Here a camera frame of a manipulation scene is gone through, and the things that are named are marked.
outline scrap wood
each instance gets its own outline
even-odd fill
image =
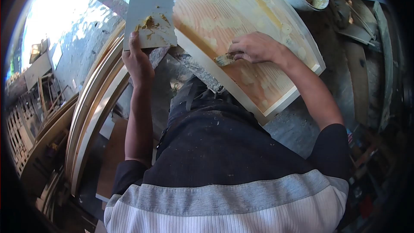
[[[388,22],[384,15],[383,9],[378,1],[374,3],[374,13],[377,18],[378,28],[381,34],[381,40],[383,43],[384,52],[384,64],[385,64],[385,87],[384,87],[384,101],[381,114],[380,126],[378,132],[381,132],[388,125],[390,119],[390,105],[392,99],[392,89],[394,83],[394,60],[392,56],[392,45],[390,31],[388,29]]]
[[[364,48],[356,43],[344,43],[354,92],[355,120],[368,126],[369,90]]]
[[[349,38],[352,38],[365,45],[369,44],[371,46],[375,46],[375,44],[370,42],[371,36],[368,34],[368,32],[355,24],[350,24],[346,29],[339,30],[338,33],[346,35]]]

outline person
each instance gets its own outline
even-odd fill
[[[134,85],[108,232],[333,232],[345,212],[349,147],[331,93],[302,61],[270,36],[236,37],[229,53],[271,61],[295,83],[320,134],[304,159],[258,124],[229,93],[195,76],[171,101],[167,129],[151,166],[150,93],[154,70],[137,33],[122,59]]]

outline hand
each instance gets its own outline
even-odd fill
[[[130,50],[122,52],[122,61],[131,75],[134,87],[152,82],[155,73],[147,54],[143,53],[140,47],[140,40],[137,32],[132,32],[129,39]]]
[[[272,37],[260,32],[238,36],[231,42],[233,44],[230,45],[229,53],[234,54],[234,59],[244,59],[251,63],[271,61],[280,64],[283,54],[289,50]]]

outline wood grain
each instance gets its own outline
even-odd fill
[[[354,92],[355,120],[368,126],[369,90],[364,47],[344,42],[344,49]]]
[[[127,133],[127,124],[128,120],[125,119],[121,119],[115,123],[103,153],[96,193],[108,199],[111,198],[111,191],[118,163],[125,160],[125,136]]]
[[[176,0],[173,12],[174,26],[211,61],[227,52],[235,36],[260,31],[287,45],[309,68],[325,69],[315,41],[285,0]],[[272,63],[238,60],[222,69],[261,112],[294,86]]]

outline wooden stick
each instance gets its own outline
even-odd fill
[[[65,89],[68,86],[66,85],[66,87],[60,92],[60,94],[58,95],[58,97],[56,98],[56,100],[52,103],[52,107],[50,107],[49,111],[47,111],[47,113],[45,114],[45,118],[43,119],[42,124],[40,125],[39,128],[42,128],[43,125],[46,123],[46,118],[49,116],[50,112],[54,109],[53,107],[55,106],[56,102],[58,101],[58,99],[62,96],[63,92],[65,91]]]

